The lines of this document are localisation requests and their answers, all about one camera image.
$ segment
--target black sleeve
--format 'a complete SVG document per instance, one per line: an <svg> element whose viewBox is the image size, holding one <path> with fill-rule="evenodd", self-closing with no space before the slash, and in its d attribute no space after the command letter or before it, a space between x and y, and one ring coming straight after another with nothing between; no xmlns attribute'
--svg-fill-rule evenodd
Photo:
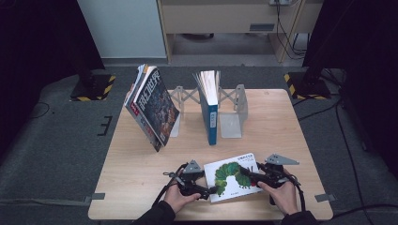
<svg viewBox="0 0 398 225"><path fill-rule="evenodd" d="M318 224L314 215L310 211L298 212L286 215L282 219L281 225L315 225Z"/></svg>
<svg viewBox="0 0 398 225"><path fill-rule="evenodd" d="M176 217L170 204L160 201L141 217L134 220L131 225L169 225Z"/></svg>

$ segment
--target book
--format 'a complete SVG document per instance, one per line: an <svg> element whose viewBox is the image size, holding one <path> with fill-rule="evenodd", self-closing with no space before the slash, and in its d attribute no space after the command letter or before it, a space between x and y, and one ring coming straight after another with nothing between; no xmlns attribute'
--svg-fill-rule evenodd
<svg viewBox="0 0 398 225"><path fill-rule="evenodd" d="M179 110L157 67L147 64L138 67L137 79L125 106L157 151L166 146Z"/></svg>
<svg viewBox="0 0 398 225"><path fill-rule="evenodd" d="M204 165L207 186L218 187L217 193L210 195L212 203L263 191L248 176L240 173L239 166L258 173L253 153Z"/></svg>
<svg viewBox="0 0 398 225"><path fill-rule="evenodd" d="M200 71L193 74L197 82L203 120L210 145L217 143L220 76L218 70Z"/></svg>

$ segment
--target gray floor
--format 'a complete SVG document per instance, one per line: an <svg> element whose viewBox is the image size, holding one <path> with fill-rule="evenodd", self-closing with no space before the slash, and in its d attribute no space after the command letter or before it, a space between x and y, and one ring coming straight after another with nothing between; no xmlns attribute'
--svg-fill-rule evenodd
<svg viewBox="0 0 398 225"><path fill-rule="evenodd" d="M206 40L181 36L177 37L176 43L171 63L158 65L169 87L181 83L189 87L192 85L189 78L193 71L219 68L225 75L222 77L222 87L225 88L244 83L247 88L287 90L283 75L289 71L305 70L300 67L300 59L287 58L283 63L277 63L266 35L223 34ZM306 36L300 36L297 48L305 48L305 43ZM41 103L32 111L32 117L37 118L26 123L7 161L0 167L0 200L14 203L0 205L0 224L97 223L88 218L88 206L20 204L15 200L81 202L84 197L91 196L135 69L134 64L123 67L107 65L107 70L116 76L116 80L110 95L103 101L69 101L69 94L78 81L77 76L52 83L43 89ZM341 79L339 69L332 71ZM327 82L327 85L332 93L338 93L334 84ZM362 150L360 137L342 107L305 118L332 106L338 99L338 96L302 102L292 99L325 190L337 198L330 203L334 215L361 207L353 168L358 175L365 205L397 205L397 180L388 172L377 153ZM99 136L104 130L101 124L108 122L105 116L112 116L112 123L107 135ZM349 148L345 145L338 119ZM398 211L391 207L372 207L367 214L372 222L359 210L325 224L396 224L398 221ZM129 222L113 220L102 221L101 224Z"/></svg>

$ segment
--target hand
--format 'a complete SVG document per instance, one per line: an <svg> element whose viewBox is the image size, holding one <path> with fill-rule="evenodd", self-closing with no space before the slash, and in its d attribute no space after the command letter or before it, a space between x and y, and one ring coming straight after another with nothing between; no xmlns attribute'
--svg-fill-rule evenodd
<svg viewBox="0 0 398 225"><path fill-rule="evenodd" d="M199 193L190 196L183 196L179 191L178 185L171 185L164 196L164 201L172 206L173 211L178 213L187 203L194 202L200 198Z"/></svg>
<svg viewBox="0 0 398 225"><path fill-rule="evenodd" d="M259 181L257 185L269 193L284 215L292 215L299 211L296 199L296 188L291 182L285 182L278 188L272 188L261 181Z"/></svg>

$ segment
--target yellow and black tape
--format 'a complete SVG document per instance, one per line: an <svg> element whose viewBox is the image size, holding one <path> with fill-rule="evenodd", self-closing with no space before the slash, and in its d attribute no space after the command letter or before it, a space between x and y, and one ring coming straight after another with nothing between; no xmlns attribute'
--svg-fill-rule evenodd
<svg viewBox="0 0 398 225"><path fill-rule="evenodd" d="M109 81L107 82L102 95L95 96L95 97L88 97L88 96L80 96L80 97L71 97L70 100L72 101L90 101L90 100L104 100L108 97L109 92L112 89L112 85L114 85L116 76L110 76Z"/></svg>
<svg viewBox="0 0 398 225"><path fill-rule="evenodd" d="M295 88L295 85L292 83L292 80L289 74L284 74L284 80L287 83L287 87L289 88L290 95L292 95L293 99L327 99L328 96L322 95L301 95L298 94Z"/></svg>

